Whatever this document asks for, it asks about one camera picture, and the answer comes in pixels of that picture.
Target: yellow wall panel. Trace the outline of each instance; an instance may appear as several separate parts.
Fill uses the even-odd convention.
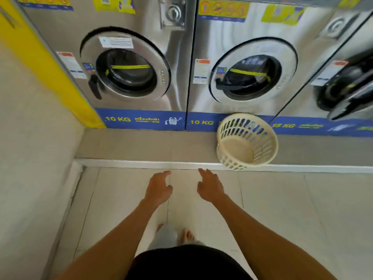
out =
[[[36,74],[40,82],[57,95],[62,104],[67,106],[82,124],[89,128],[105,128],[95,110],[77,90],[14,5],[9,0],[0,0],[0,6],[13,19],[14,25],[13,27],[0,13],[0,40],[5,46]]]

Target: beige laundry basket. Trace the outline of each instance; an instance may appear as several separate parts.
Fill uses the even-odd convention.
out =
[[[232,170],[268,164],[277,150],[275,132],[268,123],[254,115],[230,115],[217,129],[217,157],[221,164]]]

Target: stainless steel washing machine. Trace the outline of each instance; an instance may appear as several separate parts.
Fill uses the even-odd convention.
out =
[[[18,0],[107,127],[184,130],[196,0]]]
[[[216,131],[236,112],[270,122],[369,14],[199,0],[187,130]]]
[[[272,122],[279,134],[373,136],[373,17]]]

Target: washing machine icon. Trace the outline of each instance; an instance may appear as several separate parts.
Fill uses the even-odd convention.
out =
[[[181,117],[179,119],[170,117],[168,120],[165,121],[165,125],[168,125],[168,124],[170,124],[170,125],[177,125],[178,121],[180,121],[181,119],[182,119]]]

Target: foot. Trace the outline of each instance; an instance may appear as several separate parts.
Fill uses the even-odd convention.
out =
[[[184,245],[184,244],[186,244],[188,242],[192,242],[192,241],[195,241],[195,236],[188,229],[184,229],[182,231],[182,234],[181,234],[179,245]]]
[[[157,227],[157,232],[162,228],[164,224],[159,224],[158,227]]]

